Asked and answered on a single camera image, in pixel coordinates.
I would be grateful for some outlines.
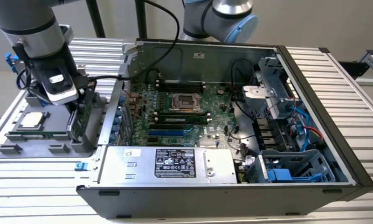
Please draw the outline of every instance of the blue tab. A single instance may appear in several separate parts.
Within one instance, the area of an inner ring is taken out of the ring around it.
[[[75,163],[74,171],[87,171],[86,167],[87,167],[86,162],[78,162]]]

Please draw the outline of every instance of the power cable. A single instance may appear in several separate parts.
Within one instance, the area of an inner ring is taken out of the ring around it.
[[[158,5],[157,3],[149,1],[149,0],[142,0],[145,3],[147,3],[149,5],[154,6],[155,8],[161,9],[165,13],[167,13],[170,15],[170,17],[173,17],[175,24],[177,24],[177,34],[175,34],[175,38],[173,40],[173,43],[167,49],[167,51],[162,54],[162,56],[149,65],[146,66],[146,68],[139,71],[133,77],[121,77],[121,76],[97,76],[97,77],[91,77],[90,80],[97,80],[97,79],[105,79],[105,78],[114,78],[117,80],[131,80],[134,78],[137,78],[141,74],[143,74],[147,70],[150,70],[153,68],[153,66],[167,56],[167,54],[170,53],[170,51],[174,48],[174,45],[177,43],[178,40],[178,35],[179,35],[179,22],[178,19],[175,17],[175,15],[166,9],[163,8],[161,5]]]

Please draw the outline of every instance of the red cable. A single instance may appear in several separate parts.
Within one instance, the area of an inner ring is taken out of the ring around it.
[[[318,136],[321,136],[321,140],[323,140],[323,136],[322,136],[322,133],[314,129],[313,127],[307,127],[307,126],[303,126],[305,129],[309,129],[310,131],[315,132],[318,134]]]

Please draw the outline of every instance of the cpu socket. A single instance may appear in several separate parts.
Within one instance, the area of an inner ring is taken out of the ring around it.
[[[197,113],[203,110],[199,108],[199,95],[197,94],[173,94],[170,111]]]

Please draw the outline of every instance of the blue clip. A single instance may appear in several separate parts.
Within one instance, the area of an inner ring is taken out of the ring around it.
[[[290,171],[287,169],[271,169],[267,171],[267,178],[270,182],[318,182],[322,174],[313,174],[309,177],[291,177]]]
[[[74,171],[87,171],[86,167],[87,167],[86,162],[78,162],[75,163]]]
[[[13,60],[13,58],[10,58],[11,54],[9,52],[6,52],[6,54],[3,56],[5,56],[5,62],[9,65],[11,72],[18,73],[17,68],[11,64],[11,60]]]

